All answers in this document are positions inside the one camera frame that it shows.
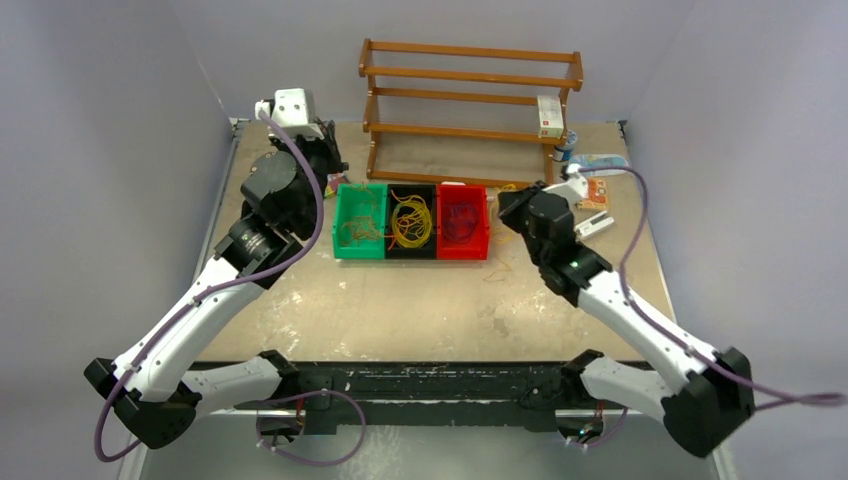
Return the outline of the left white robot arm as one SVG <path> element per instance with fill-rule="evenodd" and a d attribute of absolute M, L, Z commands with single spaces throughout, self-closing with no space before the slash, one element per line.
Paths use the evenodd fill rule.
<path fill-rule="evenodd" d="M 222 329 L 317 243 L 330 175 L 346 171 L 333 121 L 294 124 L 261 115 L 273 152 L 242 186 L 241 217 L 215 246 L 188 290 L 140 340 L 114 359 L 94 359 L 86 380 L 103 397 L 93 447 L 102 462 L 106 420 L 115 416 L 136 445 L 156 449 L 196 420 L 252 401 L 284 409 L 297 399 L 297 369 L 270 350 L 225 367 L 193 363 Z"/>

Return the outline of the black plastic bin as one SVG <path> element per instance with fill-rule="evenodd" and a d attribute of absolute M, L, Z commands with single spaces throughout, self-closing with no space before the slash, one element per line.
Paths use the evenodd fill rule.
<path fill-rule="evenodd" d="M 386 259 L 436 258 L 436 199 L 434 185 L 388 185 L 384 236 Z"/>

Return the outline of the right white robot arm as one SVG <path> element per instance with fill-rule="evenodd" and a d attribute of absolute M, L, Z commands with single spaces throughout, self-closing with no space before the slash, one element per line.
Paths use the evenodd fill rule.
<path fill-rule="evenodd" d="M 752 369 L 734 347 L 720 351 L 625 287 L 625 276 L 578 240 L 569 200 L 538 183 L 501 192 L 498 218 L 519 234 L 548 289 L 601 321 L 649 364 L 631 367 L 586 351 L 561 381 L 576 407 L 617 403 L 662 424 L 687 453 L 705 458 L 754 414 Z"/>

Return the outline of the red plastic bin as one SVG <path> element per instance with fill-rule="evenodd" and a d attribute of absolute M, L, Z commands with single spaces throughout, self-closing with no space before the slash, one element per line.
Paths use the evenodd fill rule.
<path fill-rule="evenodd" d="M 487 260 L 490 222 L 486 188 L 437 186 L 438 260 Z"/>

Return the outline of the green plastic bin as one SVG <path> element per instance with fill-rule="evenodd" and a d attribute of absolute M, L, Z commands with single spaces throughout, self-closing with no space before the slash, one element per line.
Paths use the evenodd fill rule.
<path fill-rule="evenodd" d="M 388 187 L 345 184 L 336 194 L 333 252 L 340 260 L 383 260 Z"/>

